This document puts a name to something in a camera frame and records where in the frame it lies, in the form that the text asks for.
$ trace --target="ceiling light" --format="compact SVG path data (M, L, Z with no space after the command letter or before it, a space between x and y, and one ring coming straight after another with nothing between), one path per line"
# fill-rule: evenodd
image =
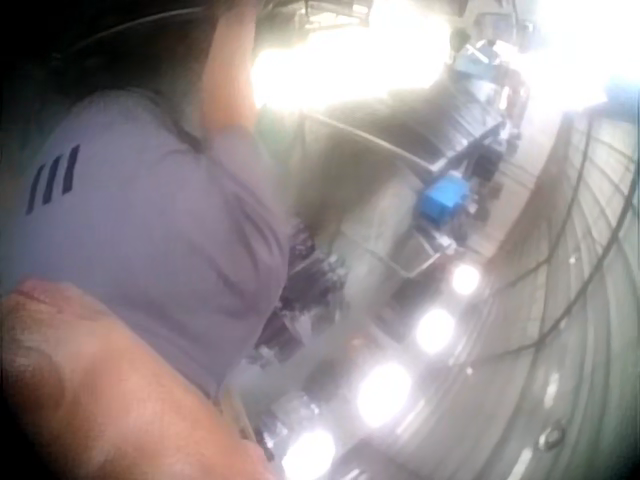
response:
M291 445L282 467L289 480L315 480L329 470L335 454L333 436L326 430L313 430Z
M434 309L429 311L416 330L418 345L430 355L438 353L446 347L455 329L455 320L445 310Z
M454 270L451 283L460 295L469 295L480 284L480 271L471 265L460 265Z
M409 373L397 363L387 363L373 369L360 384L358 409L370 427L379 427L404 406L411 389Z

